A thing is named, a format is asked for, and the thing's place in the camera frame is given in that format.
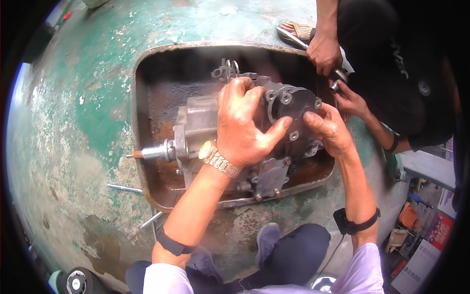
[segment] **cable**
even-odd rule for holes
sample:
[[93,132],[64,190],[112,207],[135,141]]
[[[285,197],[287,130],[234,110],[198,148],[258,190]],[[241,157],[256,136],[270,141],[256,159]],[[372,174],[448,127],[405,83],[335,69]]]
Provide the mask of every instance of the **cable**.
[[343,242],[343,239],[345,238],[345,236],[343,235],[341,237],[341,241],[339,241],[338,243],[338,246],[336,246],[335,248],[335,251],[333,251],[333,254],[330,256],[330,258],[328,259],[328,262],[325,264],[325,266],[323,267],[323,269],[320,271],[320,273],[318,274],[317,278],[323,273],[323,271],[325,270],[326,266],[328,265],[328,263],[331,261],[331,259],[333,258],[333,255],[335,255],[335,252],[336,250],[338,249],[338,247],[341,245],[341,243]]

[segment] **poster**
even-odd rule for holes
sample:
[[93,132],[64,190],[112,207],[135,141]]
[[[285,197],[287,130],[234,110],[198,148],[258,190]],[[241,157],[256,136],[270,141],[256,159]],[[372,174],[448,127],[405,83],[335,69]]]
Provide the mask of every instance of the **poster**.
[[439,212],[436,212],[426,234],[424,235],[424,239],[439,249],[439,251],[442,251],[447,243],[447,239],[449,239],[453,224],[453,220]]
[[401,294],[412,294],[421,286],[440,256],[440,251],[425,239],[403,270],[392,281],[392,286]]
[[439,200],[438,209],[448,216],[455,219],[457,212],[452,207],[452,199],[454,199],[454,193],[449,190],[442,189],[441,199]]

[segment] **black cart wheel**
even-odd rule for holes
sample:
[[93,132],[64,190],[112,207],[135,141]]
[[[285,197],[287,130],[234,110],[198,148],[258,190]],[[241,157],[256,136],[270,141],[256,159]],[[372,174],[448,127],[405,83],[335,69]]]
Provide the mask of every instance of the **black cart wheel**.
[[69,272],[66,287],[69,294],[109,293],[95,274],[82,267],[76,267]]

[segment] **red sign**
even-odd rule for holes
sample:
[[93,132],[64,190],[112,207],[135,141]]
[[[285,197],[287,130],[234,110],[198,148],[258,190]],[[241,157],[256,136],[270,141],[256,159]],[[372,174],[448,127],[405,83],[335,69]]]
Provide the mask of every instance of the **red sign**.
[[454,221],[450,218],[436,212],[426,234],[424,235],[424,239],[439,249],[439,251],[442,251],[447,243],[447,239],[449,239],[453,224]]

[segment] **metal watch band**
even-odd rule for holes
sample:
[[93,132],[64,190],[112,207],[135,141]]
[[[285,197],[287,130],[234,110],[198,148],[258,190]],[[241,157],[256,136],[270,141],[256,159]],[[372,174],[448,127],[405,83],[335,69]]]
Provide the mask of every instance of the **metal watch band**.
[[216,148],[212,150],[211,155],[204,160],[204,163],[212,165],[213,167],[221,171],[224,175],[227,175],[232,179],[235,179],[241,171],[241,169],[237,168],[228,160],[223,158],[222,155],[217,152]]

